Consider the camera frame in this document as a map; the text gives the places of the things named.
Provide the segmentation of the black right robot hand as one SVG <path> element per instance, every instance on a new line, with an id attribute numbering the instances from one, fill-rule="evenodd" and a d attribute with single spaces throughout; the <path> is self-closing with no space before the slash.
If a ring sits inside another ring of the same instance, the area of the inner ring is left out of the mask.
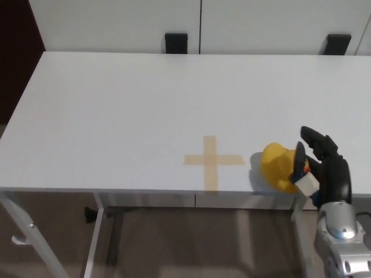
<path id="1" fill-rule="evenodd" d="M 351 176 L 348 162 L 338 153 L 338 146 L 328 135 L 302 126 L 301 138 L 313 150 L 315 159 L 306 155 L 302 142 L 294 152 L 293 172 L 289 176 L 292 184 L 312 174 L 319 188 L 310 194 L 313 205 L 319 209 L 325 203 L 352 201 Z"/>

